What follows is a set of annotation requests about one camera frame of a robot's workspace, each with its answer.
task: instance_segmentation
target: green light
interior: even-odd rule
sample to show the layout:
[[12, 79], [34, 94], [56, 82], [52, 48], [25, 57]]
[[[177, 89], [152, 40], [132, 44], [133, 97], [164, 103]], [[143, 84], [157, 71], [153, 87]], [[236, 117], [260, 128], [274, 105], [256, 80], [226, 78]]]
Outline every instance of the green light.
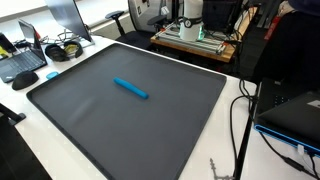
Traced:
[[198, 35], [198, 41], [202, 41], [204, 38], [204, 32], [203, 32], [203, 28], [202, 26], [200, 26], [200, 31], [199, 31], [199, 35]]

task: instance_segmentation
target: floor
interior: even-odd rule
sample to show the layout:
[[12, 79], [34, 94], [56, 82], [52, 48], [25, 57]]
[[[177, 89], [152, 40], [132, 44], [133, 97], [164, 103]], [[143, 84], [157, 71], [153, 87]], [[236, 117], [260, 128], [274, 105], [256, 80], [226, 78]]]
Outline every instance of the floor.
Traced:
[[0, 179], [50, 180], [43, 166], [8, 120], [0, 117]]
[[212, 59], [206, 59], [199, 56], [181, 56], [183, 52], [181, 53], [177, 52], [177, 50], [173, 51], [172, 49], [165, 49], [165, 47], [161, 47], [162, 51], [160, 53], [200, 67], [219, 71], [235, 77], [241, 76], [246, 80], [250, 80], [250, 76], [252, 75], [254, 67], [266, 44], [264, 36], [267, 30], [257, 27], [258, 20], [259, 17], [253, 19], [251, 25], [248, 27], [246, 34], [244, 35], [243, 48], [240, 54], [239, 61], [223, 63], [219, 61], [212, 61]]

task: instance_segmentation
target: monitor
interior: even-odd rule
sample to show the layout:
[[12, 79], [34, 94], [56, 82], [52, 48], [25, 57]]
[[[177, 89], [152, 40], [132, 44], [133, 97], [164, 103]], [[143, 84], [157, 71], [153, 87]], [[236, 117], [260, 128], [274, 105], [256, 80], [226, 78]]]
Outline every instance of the monitor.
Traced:
[[92, 41], [74, 0], [45, 0], [45, 2], [58, 24], [74, 34]]
[[204, 28], [227, 34], [233, 33], [242, 2], [243, 0], [204, 0], [202, 10]]

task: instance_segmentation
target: desk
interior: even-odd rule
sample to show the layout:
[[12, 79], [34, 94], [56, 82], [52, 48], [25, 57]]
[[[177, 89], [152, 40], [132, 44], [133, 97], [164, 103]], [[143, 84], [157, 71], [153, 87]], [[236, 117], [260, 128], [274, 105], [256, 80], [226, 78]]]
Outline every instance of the desk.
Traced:
[[[240, 26], [239, 26], [239, 32], [244, 35], [244, 33], [246, 32], [250, 21], [252, 20], [252, 18], [254, 17], [255, 13], [257, 11], [257, 8], [250, 8], [248, 13], [245, 15], [245, 17], [243, 18]], [[226, 62], [229, 63], [234, 52], [235, 49], [234, 47], [232, 47], [231, 45], [228, 45], [226, 47], [226, 49], [222, 52], [221, 55], [217, 55], [214, 52], [208, 52], [208, 51], [204, 51], [201, 49], [196, 49], [196, 48], [192, 48], [192, 47], [187, 47], [181, 43], [175, 43], [175, 42], [170, 42], [170, 41], [163, 41], [161, 39], [158, 39], [156, 36], [153, 36], [151, 38], [151, 42], [154, 43], [155, 45], [160, 45], [160, 46], [164, 46], [164, 47], [169, 47], [169, 48], [173, 48], [173, 49], [177, 49], [180, 50], [182, 52], [187, 52], [190, 54], [195, 54], [195, 55], [199, 55], [202, 57], [206, 57], [206, 58], [210, 58], [210, 59], [214, 59], [214, 60], [218, 60], [218, 61], [222, 61], [222, 62]]]
[[[78, 59], [72, 59], [63, 63], [48, 60], [48, 66], [36, 71], [40, 78], [38, 82], [26, 89], [14, 91], [11, 89], [11, 84], [0, 84], [1, 103], [17, 113], [23, 112], [26, 114], [27, 118], [17, 124], [16, 128], [53, 179], [104, 180], [106, 177], [29, 102], [26, 93], [45, 82], [45, 76], [48, 73], [52, 71], [63, 72], [115, 43], [115, 41], [98, 38], [95, 39], [95, 43], [94, 46], [85, 48], [84, 54]], [[233, 174], [234, 160], [229, 132], [229, 109], [232, 100], [241, 95], [238, 90], [238, 83], [239, 79], [227, 76], [227, 82], [220, 98], [179, 179], [212, 180], [213, 173], [210, 166], [210, 158], [213, 159], [216, 165], [218, 175], [226, 176]], [[251, 94], [256, 89], [256, 85], [253, 83], [246, 83], [246, 87]], [[237, 116], [236, 121], [233, 123], [235, 142], [238, 150], [247, 123], [247, 110], [248, 101], [245, 99], [240, 99], [234, 105], [233, 112]]]
[[[274, 138], [265, 136], [273, 148], [280, 154], [290, 157], [296, 162], [303, 165], [313, 174], [312, 164], [309, 156], [300, 156], [296, 148], [280, 142]], [[320, 158], [314, 157], [317, 172], [320, 170]], [[309, 175], [299, 172], [286, 164], [277, 156], [265, 143], [260, 134], [251, 129], [246, 157], [243, 165], [241, 179], [243, 180], [314, 180]]]

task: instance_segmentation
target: gray mat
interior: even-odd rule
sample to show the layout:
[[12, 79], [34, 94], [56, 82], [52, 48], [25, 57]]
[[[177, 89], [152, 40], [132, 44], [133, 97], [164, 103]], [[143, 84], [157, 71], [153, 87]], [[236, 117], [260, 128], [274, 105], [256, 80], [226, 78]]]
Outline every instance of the gray mat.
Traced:
[[[142, 99], [113, 82], [122, 78]], [[109, 179], [177, 179], [226, 77], [119, 44], [27, 94]]]

